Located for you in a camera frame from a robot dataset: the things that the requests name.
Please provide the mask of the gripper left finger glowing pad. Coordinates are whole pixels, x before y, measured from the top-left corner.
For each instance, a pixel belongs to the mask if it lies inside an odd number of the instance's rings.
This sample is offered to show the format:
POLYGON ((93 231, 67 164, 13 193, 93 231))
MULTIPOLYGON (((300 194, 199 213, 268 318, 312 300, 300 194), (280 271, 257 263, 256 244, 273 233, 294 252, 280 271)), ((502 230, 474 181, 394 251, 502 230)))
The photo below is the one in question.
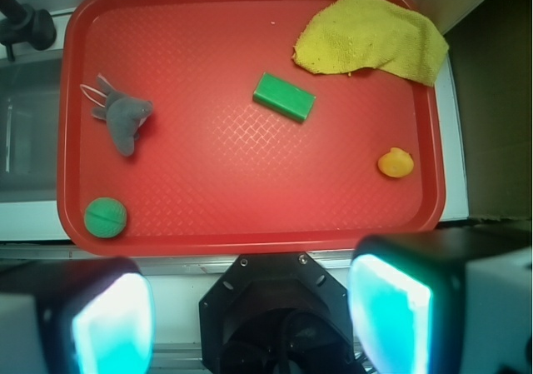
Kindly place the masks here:
POLYGON ((152 289, 127 258, 1 267, 3 373, 146 373, 152 289))

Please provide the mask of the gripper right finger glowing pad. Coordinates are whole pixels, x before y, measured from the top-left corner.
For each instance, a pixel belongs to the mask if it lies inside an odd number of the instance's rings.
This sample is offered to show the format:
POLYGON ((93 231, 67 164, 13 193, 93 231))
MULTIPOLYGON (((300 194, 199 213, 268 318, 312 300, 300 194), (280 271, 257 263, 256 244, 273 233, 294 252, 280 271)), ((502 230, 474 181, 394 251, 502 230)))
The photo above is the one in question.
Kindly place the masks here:
POLYGON ((380 373, 529 373, 531 268, 523 229, 370 235, 348 273, 356 338, 380 373))

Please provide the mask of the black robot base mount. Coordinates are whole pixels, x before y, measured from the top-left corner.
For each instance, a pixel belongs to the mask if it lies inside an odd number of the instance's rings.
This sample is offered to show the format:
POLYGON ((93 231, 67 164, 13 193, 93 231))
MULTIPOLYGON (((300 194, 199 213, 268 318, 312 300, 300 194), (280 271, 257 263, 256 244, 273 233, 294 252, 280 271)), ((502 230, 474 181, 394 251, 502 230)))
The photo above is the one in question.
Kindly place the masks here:
POLYGON ((308 254, 240 255, 199 302, 212 373, 363 373, 347 289, 308 254))

